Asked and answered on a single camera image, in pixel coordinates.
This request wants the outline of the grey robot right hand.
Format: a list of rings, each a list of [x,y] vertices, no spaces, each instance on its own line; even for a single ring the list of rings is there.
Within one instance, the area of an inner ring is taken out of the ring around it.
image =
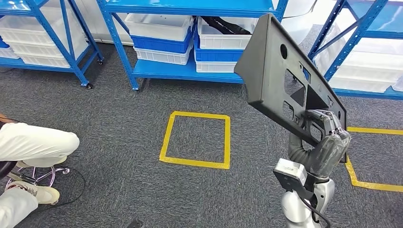
[[[324,136],[309,154],[308,172],[318,179],[328,179],[347,151],[351,135],[338,117],[327,110],[307,110],[307,117],[322,123]]]

